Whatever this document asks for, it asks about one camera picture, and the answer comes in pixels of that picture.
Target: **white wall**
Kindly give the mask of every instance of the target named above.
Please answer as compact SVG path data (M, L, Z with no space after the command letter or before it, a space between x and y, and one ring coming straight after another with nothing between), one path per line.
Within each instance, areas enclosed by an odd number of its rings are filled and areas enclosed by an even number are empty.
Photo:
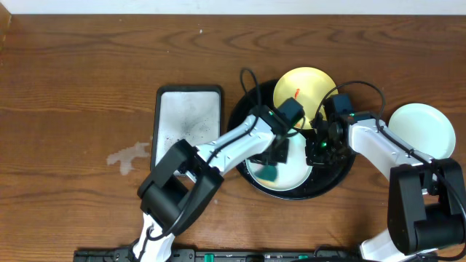
M12 14L466 15L466 0L0 0Z

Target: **water stain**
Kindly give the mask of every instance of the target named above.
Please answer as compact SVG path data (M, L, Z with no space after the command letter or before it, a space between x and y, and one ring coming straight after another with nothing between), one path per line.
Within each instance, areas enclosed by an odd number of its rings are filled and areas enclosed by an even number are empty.
M131 162L136 157L149 157L150 153L146 152L145 147L148 146L149 143L139 143L132 147L122 149L115 154L111 154L107 157L107 165L116 164L120 161L119 171L122 175L127 175L131 170L133 170L133 166Z

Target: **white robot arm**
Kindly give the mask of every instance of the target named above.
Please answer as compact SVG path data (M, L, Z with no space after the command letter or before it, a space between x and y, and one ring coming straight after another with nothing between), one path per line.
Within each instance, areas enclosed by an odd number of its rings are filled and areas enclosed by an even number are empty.
M223 175L241 161L266 151L274 141L282 140L303 116L302 107L296 104L290 99L278 113L267 107L257 108L239 127L210 143L192 147L182 140L175 144L138 190L144 227L139 242L133 247L137 260L165 262L170 257L175 235L199 217L221 185ZM417 253L463 243L465 227L459 205L436 183L437 175L455 181L455 188L464 201L466 193L459 165L444 159L435 163L441 174L432 173L430 167L425 167L426 162L433 163L432 157L417 151L406 153L399 145L409 148L408 144L387 128L385 132L397 143L381 134L376 120L369 114L347 114L352 108L346 108L342 114L338 108L331 110L331 105L325 107L327 115L333 115L330 125L323 131L317 129L321 134L318 139L325 139L329 146L325 154L309 146L307 151L312 157L308 155L308 164L334 164L335 159L341 158L340 154L361 154L390 181L388 230L362 243L362 258L398 262ZM413 158L414 153L423 161ZM192 191L188 192L173 176L175 170L186 173L195 182ZM440 195L439 205L426 208L423 192Z

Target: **green block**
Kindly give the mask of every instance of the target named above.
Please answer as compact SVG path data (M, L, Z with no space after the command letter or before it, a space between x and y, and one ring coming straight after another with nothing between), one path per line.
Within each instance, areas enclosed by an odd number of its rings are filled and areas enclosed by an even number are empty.
M213 254L205 254L204 255L204 262L213 262L214 256Z

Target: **wooden table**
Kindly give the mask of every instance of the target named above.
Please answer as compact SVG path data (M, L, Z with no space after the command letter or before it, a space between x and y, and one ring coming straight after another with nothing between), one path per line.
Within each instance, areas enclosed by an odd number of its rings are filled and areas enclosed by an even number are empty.
M406 16L15 15L0 57L0 254L3 261L71 261L78 247L136 239L136 190L149 158L123 176L108 155L150 143L157 88L220 84L224 117L259 80L314 66L336 83L365 80L387 96L435 106L466 167L466 19ZM359 109L379 97L348 87ZM199 249L351 247L386 228L388 183L363 157L316 199L262 194L231 171L199 220L177 237ZM460 247L448 249L453 255Z

